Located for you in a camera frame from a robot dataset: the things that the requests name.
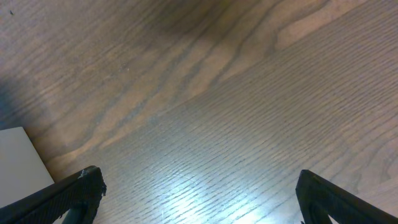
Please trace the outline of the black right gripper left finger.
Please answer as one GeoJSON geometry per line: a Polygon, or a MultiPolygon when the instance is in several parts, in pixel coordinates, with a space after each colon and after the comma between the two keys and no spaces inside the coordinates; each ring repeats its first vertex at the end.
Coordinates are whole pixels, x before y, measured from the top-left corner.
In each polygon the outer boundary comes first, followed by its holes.
{"type": "Polygon", "coordinates": [[[1,223],[93,223],[106,195],[101,169],[89,166],[1,208],[1,223]]]}

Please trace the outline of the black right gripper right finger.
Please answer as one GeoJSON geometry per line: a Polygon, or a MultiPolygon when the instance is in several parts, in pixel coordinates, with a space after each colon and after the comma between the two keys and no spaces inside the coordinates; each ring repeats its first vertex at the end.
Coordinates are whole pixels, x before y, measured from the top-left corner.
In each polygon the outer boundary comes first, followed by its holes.
{"type": "Polygon", "coordinates": [[[304,224],[391,223],[397,217],[365,202],[310,170],[300,172],[295,188],[304,224]]]}

